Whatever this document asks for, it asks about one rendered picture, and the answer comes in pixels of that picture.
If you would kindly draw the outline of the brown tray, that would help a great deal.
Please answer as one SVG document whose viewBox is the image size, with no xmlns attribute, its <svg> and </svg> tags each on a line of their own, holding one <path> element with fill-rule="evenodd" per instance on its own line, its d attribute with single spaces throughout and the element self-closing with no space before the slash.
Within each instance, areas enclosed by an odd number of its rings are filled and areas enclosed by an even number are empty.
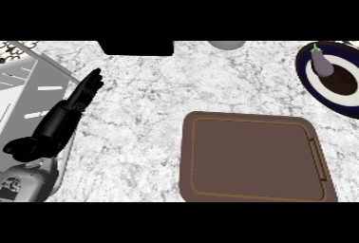
<svg viewBox="0 0 359 243">
<path fill-rule="evenodd" d="M 315 127 L 297 117 L 190 113 L 179 192 L 191 202 L 336 202 Z"/>
</svg>

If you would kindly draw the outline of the grey round object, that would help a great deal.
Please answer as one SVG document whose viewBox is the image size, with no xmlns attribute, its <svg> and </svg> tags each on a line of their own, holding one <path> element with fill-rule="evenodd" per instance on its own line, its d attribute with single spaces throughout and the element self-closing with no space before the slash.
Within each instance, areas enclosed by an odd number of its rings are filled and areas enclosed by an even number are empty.
<svg viewBox="0 0 359 243">
<path fill-rule="evenodd" d="M 210 41 L 209 43 L 222 50 L 235 50 L 244 45 L 244 41 Z"/>
</svg>

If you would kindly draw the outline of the dark blue and white plate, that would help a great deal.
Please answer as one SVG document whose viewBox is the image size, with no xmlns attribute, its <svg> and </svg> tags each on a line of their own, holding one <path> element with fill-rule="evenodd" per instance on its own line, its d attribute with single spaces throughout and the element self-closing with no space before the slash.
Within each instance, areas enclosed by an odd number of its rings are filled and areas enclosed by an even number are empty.
<svg viewBox="0 0 359 243">
<path fill-rule="evenodd" d="M 318 58 L 333 66 L 330 76 L 318 74 Z M 339 42 L 312 42 L 297 52 L 296 73 L 317 100 L 337 113 L 359 120 L 359 49 Z"/>
</svg>

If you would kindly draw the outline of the purple eggplant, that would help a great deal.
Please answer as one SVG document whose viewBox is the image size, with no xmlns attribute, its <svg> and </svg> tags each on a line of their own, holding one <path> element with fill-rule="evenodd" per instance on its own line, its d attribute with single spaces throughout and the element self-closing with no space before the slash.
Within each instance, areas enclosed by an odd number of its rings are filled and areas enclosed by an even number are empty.
<svg viewBox="0 0 359 243">
<path fill-rule="evenodd" d="M 322 49 L 318 47 L 318 45 L 314 45 L 311 53 L 315 72 L 320 77 L 325 78 L 334 74 L 334 66 L 325 59 Z"/>
</svg>

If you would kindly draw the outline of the black appliance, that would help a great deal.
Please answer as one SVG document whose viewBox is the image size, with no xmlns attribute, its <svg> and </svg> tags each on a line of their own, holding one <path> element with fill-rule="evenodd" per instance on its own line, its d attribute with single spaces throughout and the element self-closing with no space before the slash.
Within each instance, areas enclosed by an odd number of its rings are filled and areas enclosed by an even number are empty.
<svg viewBox="0 0 359 243">
<path fill-rule="evenodd" d="M 175 43 L 172 41 L 99 41 L 107 55 L 172 56 Z"/>
</svg>

